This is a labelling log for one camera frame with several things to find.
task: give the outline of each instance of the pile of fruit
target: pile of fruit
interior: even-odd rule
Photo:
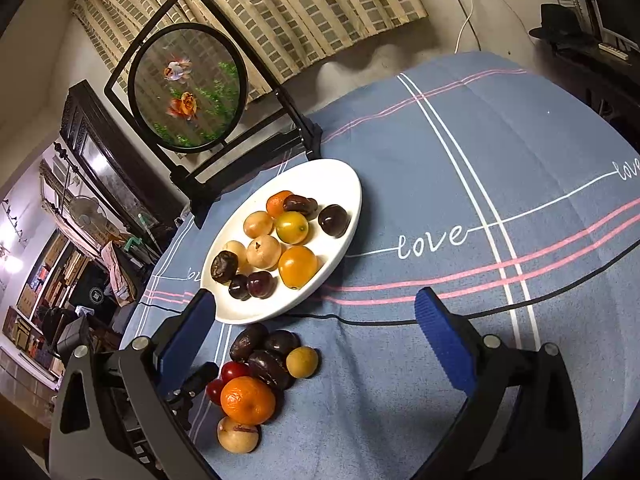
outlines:
[[[218,423],[218,440],[231,453],[249,453],[258,445],[257,426],[276,410],[274,390],[289,388],[294,379],[311,377],[318,368],[318,353],[300,346],[300,338],[287,330],[269,334],[261,323],[239,333],[229,351],[231,361],[220,377],[207,385],[207,395],[225,412]]]
[[[270,272],[276,266],[282,282],[293,290],[305,286],[318,272],[318,258],[305,247],[318,202],[285,190],[271,196],[266,209],[244,220],[242,228],[251,243],[245,247],[237,240],[227,242],[211,264],[211,277],[228,283],[229,294],[236,300],[268,298],[276,287],[277,277]],[[318,224],[326,234],[339,238],[347,231],[349,216],[332,204],[318,214]],[[279,240],[271,236],[274,226]],[[280,242],[288,246],[282,250]]]

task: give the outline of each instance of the white remote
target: white remote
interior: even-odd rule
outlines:
[[[606,43],[601,43],[598,45],[598,47],[600,50],[604,50],[605,52],[609,52],[613,56],[619,57],[622,61],[629,60],[629,54],[616,49],[614,46],[608,45]]]

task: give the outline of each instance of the checkered curtain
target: checkered curtain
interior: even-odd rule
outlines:
[[[73,12],[113,71],[130,42],[165,1],[77,0]],[[359,40],[426,16],[420,0],[214,1],[281,82]],[[181,0],[158,28],[180,22],[204,23],[223,31],[199,0]],[[270,91],[256,68],[246,58],[244,61],[250,99]],[[120,84],[126,90],[124,79]]]

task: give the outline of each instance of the blue gripper pad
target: blue gripper pad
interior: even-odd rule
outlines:
[[[476,388],[474,358],[449,322],[450,313],[429,287],[415,297],[415,319],[451,386],[471,396]]]
[[[215,320],[216,300],[213,294],[201,288],[180,316],[171,317],[162,323],[156,334],[166,326],[171,337],[162,348],[158,348],[156,369],[159,381],[156,390],[161,397],[180,389]]]

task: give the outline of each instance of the red cherry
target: red cherry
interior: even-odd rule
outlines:
[[[211,399],[211,402],[220,405],[220,394],[224,387],[225,383],[222,379],[213,379],[209,384],[207,384],[207,395],[209,396],[209,399]]]
[[[245,365],[244,363],[236,363],[235,361],[225,363],[222,370],[220,370],[220,378],[225,384],[227,384],[231,379],[243,377],[245,375],[249,375],[248,365]]]

